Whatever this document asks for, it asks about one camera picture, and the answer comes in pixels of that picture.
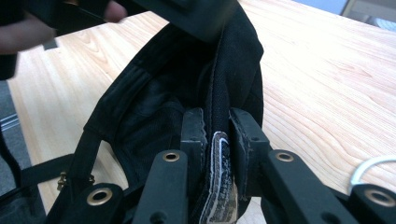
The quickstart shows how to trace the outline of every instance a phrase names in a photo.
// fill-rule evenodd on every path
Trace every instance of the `gray carpet floor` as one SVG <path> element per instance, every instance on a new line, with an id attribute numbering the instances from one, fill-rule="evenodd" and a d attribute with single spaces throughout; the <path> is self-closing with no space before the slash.
<path id="1" fill-rule="evenodd" d="M 12 103 L 6 81 L 0 81 L 0 120 L 2 120 L 3 136 L 8 149 L 22 169 L 31 166 L 29 154 L 21 133 L 21 126 Z M 8 165 L 0 157 L 0 195 L 15 188 L 14 178 Z"/>

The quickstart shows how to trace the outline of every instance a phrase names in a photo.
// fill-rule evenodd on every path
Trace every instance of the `wooden table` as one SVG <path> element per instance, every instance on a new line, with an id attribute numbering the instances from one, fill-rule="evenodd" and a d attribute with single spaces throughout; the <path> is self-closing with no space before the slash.
<path id="1" fill-rule="evenodd" d="M 342 192 L 362 161 L 396 154 L 396 34 L 289 0 L 241 3 L 265 49 L 263 130 L 274 148 L 296 152 Z M 21 53 L 9 85 L 33 164 L 74 152 L 100 96 L 165 24 L 145 13 Z M 380 165 L 363 180 L 396 191 L 395 170 Z M 127 187 L 106 143 L 93 174 Z M 49 209 L 56 180 L 40 190 Z M 263 223 L 258 201 L 240 223 Z"/>

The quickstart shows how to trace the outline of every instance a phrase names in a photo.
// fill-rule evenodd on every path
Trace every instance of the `metal rivet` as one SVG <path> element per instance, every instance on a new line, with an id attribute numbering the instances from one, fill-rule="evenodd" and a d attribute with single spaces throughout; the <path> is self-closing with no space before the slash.
<path id="1" fill-rule="evenodd" d="M 109 188 L 96 189 L 88 195 L 87 203 L 97 206 L 108 202 L 113 196 L 113 192 Z"/>
<path id="2" fill-rule="evenodd" d="M 76 6 L 76 7 L 79 6 L 79 1 L 78 0 L 64 0 L 64 3 L 68 4 L 68 5 L 73 5 L 73 6 Z"/>
<path id="3" fill-rule="evenodd" d="M 276 153 L 276 158 L 280 161 L 294 161 L 293 156 L 286 152 Z"/>
<path id="4" fill-rule="evenodd" d="M 180 156 L 175 152 L 170 152 L 163 154 L 163 159 L 165 161 L 178 161 L 178 159 L 180 159 Z"/>
<path id="5" fill-rule="evenodd" d="M 94 175 L 90 175 L 90 178 L 89 178 L 88 181 L 90 181 L 91 184 L 94 184 L 95 183 L 95 176 Z"/>
<path id="6" fill-rule="evenodd" d="M 57 190 L 61 190 L 66 185 L 66 172 L 61 172 L 61 179 L 58 180 Z"/>
<path id="7" fill-rule="evenodd" d="M 396 205 L 396 201 L 392 197 L 376 189 L 367 189 L 364 191 L 364 195 L 373 203 L 377 203 L 384 207 L 393 207 Z"/>

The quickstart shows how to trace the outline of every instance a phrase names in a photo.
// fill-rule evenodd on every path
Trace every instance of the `hand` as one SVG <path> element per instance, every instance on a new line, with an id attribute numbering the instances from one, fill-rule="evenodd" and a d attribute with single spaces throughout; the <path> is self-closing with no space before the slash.
<path id="1" fill-rule="evenodd" d="M 127 16 L 125 8 L 110 1 L 105 11 L 105 21 L 119 22 Z M 55 31 L 31 14 L 25 20 L 0 26 L 0 54 L 14 54 L 24 49 L 46 43 L 55 36 Z"/>

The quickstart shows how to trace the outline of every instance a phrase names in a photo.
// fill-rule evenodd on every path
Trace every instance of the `white cable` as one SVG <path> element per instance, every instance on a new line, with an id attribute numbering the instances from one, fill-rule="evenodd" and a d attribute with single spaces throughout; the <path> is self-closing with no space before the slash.
<path id="1" fill-rule="evenodd" d="M 362 184 L 361 176 L 372 166 L 377 165 L 379 163 L 396 161 L 396 155 L 388 155 L 388 156 L 380 156 L 372 158 L 368 161 L 364 161 L 362 164 L 358 166 L 358 168 L 353 173 L 352 177 L 350 177 L 348 194 L 352 192 L 352 188 L 355 185 Z"/>

